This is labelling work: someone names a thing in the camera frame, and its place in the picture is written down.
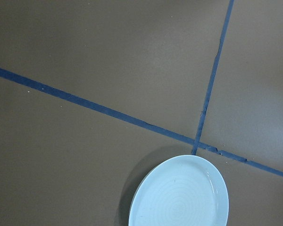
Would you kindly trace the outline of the light blue plate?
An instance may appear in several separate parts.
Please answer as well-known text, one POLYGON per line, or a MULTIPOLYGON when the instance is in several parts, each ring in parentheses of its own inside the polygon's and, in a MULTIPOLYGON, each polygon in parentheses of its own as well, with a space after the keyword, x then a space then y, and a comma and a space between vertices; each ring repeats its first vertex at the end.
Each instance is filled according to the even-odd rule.
POLYGON ((219 170, 195 155, 180 155, 154 167, 137 187, 130 226, 225 226, 229 197, 219 170))

